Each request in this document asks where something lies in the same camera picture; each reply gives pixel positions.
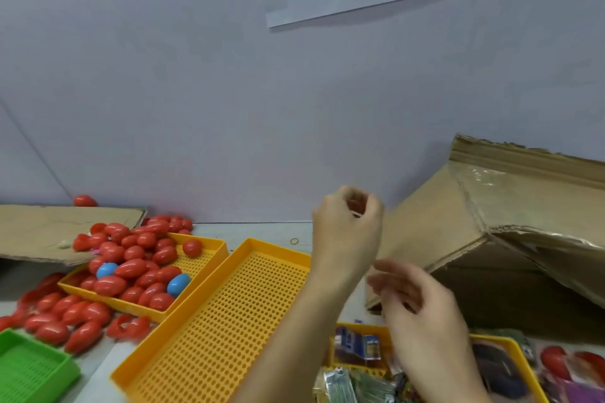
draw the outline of cardboard box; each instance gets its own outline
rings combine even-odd
[[[99,222],[133,228],[144,215],[143,208],[0,205],[0,257],[69,266],[81,264],[94,255],[74,252],[72,242],[79,233],[86,234]]]
[[[605,343],[605,163],[458,135],[378,257],[432,272],[471,327]]]

